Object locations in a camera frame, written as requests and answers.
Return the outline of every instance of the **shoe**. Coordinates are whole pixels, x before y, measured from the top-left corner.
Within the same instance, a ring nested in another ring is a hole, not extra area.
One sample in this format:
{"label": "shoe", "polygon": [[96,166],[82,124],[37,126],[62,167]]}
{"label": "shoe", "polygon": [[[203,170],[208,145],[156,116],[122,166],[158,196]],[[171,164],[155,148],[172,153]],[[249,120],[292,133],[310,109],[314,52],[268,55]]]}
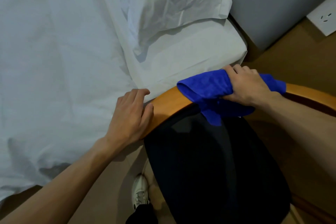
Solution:
{"label": "shoe", "polygon": [[135,178],[135,181],[133,183],[132,203],[134,211],[139,205],[149,204],[148,182],[146,180],[146,177],[141,174]]}

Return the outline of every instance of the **hand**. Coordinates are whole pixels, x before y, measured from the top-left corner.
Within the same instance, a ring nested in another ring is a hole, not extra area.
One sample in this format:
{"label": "hand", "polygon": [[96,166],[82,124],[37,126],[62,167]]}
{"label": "hand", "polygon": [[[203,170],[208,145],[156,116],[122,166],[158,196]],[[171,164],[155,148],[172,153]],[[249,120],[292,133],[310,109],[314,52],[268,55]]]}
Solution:
{"label": "hand", "polygon": [[111,123],[104,137],[109,145],[119,147],[121,150],[140,139],[153,116],[152,103],[144,109],[144,97],[149,93],[148,89],[133,89],[118,98]]}
{"label": "hand", "polygon": [[268,99],[280,96],[279,93],[270,91],[255,69],[240,65],[234,65],[233,68],[228,65],[223,69],[227,72],[233,87],[233,94],[224,96],[223,99],[258,107]]}

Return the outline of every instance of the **person's left arm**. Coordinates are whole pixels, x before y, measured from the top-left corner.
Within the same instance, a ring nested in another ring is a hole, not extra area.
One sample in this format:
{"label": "person's left arm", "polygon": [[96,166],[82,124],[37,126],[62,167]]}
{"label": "person's left arm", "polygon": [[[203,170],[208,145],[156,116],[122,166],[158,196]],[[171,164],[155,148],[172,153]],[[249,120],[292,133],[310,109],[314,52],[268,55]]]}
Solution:
{"label": "person's left arm", "polygon": [[106,136],[0,224],[67,223],[107,165],[125,146],[139,140],[148,126],[153,105],[143,110],[147,94],[147,89],[134,89],[118,98]]}

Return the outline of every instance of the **person's right arm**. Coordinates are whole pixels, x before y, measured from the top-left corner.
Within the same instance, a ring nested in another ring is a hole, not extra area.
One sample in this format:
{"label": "person's right arm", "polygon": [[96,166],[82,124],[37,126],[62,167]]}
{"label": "person's right arm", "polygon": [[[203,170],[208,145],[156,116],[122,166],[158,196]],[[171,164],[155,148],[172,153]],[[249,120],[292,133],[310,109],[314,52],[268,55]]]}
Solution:
{"label": "person's right arm", "polygon": [[233,94],[224,99],[268,113],[336,180],[335,117],[270,91],[255,69],[240,65],[223,69],[233,86]]}

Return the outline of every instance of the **white bed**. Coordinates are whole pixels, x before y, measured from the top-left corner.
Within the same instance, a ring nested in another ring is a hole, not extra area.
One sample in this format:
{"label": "white bed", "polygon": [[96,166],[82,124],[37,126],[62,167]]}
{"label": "white bed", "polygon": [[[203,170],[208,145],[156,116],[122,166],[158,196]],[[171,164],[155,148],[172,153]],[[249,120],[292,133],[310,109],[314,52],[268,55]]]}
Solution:
{"label": "white bed", "polygon": [[126,91],[146,86],[149,100],[246,54],[228,20],[206,21],[162,35],[139,62],[120,15],[113,0],[0,0],[0,200],[78,159]]}

